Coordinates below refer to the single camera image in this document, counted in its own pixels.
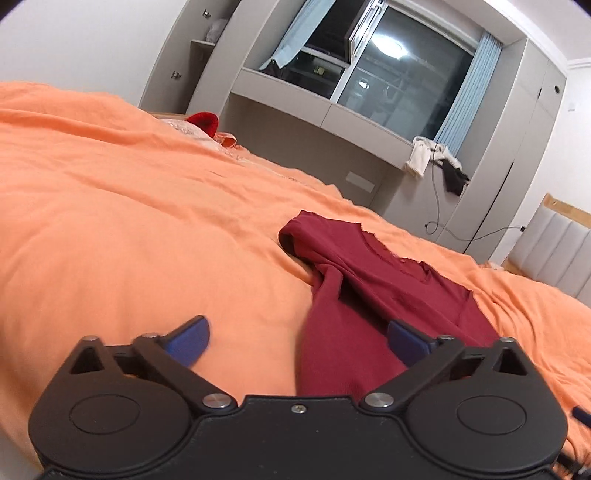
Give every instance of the orange duvet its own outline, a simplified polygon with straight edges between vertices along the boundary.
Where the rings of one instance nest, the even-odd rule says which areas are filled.
[[[566,410],[591,410],[591,310],[479,268],[243,149],[185,137],[109,95],[0,84],[0,425],[32,455],[27,418],[74,344],[128,343],[206,315],[194,367],[235,397],[290,395],[311,273],[277,232],[300,210],[360,222],[390,250],[473,290]],[[591,434],[570,422],[580,460]]]

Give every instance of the red clothing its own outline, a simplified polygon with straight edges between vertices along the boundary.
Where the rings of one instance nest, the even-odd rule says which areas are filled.
[[[279,232],[288,253],[314,265],[314,301],[301,338],[299,395],[360,399],[406,367],[390,351],[388,322],[400,319],[469,346],[499,336],[472,292],[426,263],[397,257],[360,224],[301,212]]]

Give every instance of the wooden bed frame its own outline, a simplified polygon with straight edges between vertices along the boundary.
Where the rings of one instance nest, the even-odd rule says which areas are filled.
[[[544,197],[542,205],[556,213],[565,216],[573,222],[577,222],[591,229],[591,213],[584,212],[583,210],[580,210],[577,207],[573,207],[568,203],[561,202],[560,200],[557,200],[554,197],[552,197],[552,195],[550,195],[549,193],[547,193]],[[508,258],[503,262],[502,267],[507,272],[513,273],[515,275],[520,275],[522,277],[527,277],[527,275],[525,275],[519,268],[512,264]]]

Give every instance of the blue vertical blind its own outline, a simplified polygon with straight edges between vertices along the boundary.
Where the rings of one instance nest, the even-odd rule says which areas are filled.
[[[275,53],[267,60],[259,70],[264,70],[272,60],[275,60],[279,68],[283,68],[291,62],[306,42],[320,25],[322,19],[329,12],[336,0],[306,0],[289,29],[283,36]]]
[[[447,145],[454,157],[459,152],[482,103],[502,48],[500,41],[487,31],[484,32],[456,100],[433,139]]]

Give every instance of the cabinet door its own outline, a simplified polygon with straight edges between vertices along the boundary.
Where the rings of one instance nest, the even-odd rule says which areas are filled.
[[[542,85],[542,91],[540,93],[540,103],[544,109],[552,116],[556,118],[558,115],[558,109],[562,102],[564,95],[564,87],[566,86],[566,78],[556,65],[551,61],[548,62],[548,69],[544,77],[544,84]]]
[[[527,190],[530,188],[535,172],[538,170],[542,156],[548,146],[553,128],[554,118],[538,102],[523,142],[515,156],[513,168],[494,205],[491,207],[491,211],[477,231],[476,237],[488,235],[498,229],[512,226],[511,222]],[[466,253],[471,255],[477,263],[486,262],[499,245],[505,233],[505,231],[498,232],[482,240],[473,242],[466,250]]]
[[[534,98],[540,94],[548,63],[548,58],[528,40],[517,72],[517,82]]]
[[[469,240],[480,228],[507,177],[535,107],[535,97],[521,85],[515,85],[474,178],[447,224],[451,232],[468,241],[459,241],[450,232],[444,231],[437,239],[439,245],[456,252],[465,252]]]

